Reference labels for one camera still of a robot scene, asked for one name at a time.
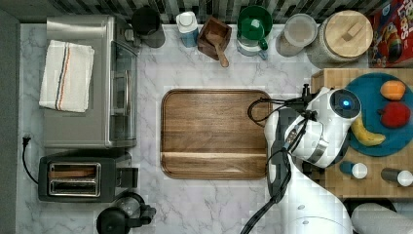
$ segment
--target wooden lid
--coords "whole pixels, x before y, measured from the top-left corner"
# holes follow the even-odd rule
[[[328,20],[324,38],[331,52],[344,58],[354,58],[370,47],[373,28],[363,14],[343,11]]]

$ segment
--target white robot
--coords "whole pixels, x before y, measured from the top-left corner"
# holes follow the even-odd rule
[[[270,115],[264,134],[272,200],[261,209],[264,211],[254,215],[253,224],[247,224],[242,233],[248,233],[274,204],[279,204],[282,211],[283,234],[353,233],[351,219],[341,201],[303,175],[290,156],[320,168],[340,161],[348,147],[348,129],[360,110],[360,101],[350,91],[321,88],[304,114],[287,107]]]

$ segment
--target cereal box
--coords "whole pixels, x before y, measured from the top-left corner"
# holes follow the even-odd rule
[[[370,67],[413,66],[413,0],[393,0],[371,19]]]

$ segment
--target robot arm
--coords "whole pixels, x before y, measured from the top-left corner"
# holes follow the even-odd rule
[[[349,91],[321,89],[306,108],[316,111],[316,120],[308,121],[306,133],[291,155],[322,168],[329,166],[341,151],[348,128],[358,116],[360,108],[358,98]],[[271,121],[265,126],[269,156],[282,147],[288,134],[304,119],[298,113],[294,117],[291,111],[282,109],[277,116],[269,117]],[[341,201],[303,175],[291,162],[290,156],[288,160],[291,179],[279,202],[283,233],[352,234],[352,223]],[[273,196],[280,189],[283,164],[280,160],[271,160],[271,163],[274,166],[269,166],[273,169],[269,171],[269,191]]]

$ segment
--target toaster slot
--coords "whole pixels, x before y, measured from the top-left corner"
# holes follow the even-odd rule
[[[99,163],[51,163],[48,171],[49,195],[98,197]]]

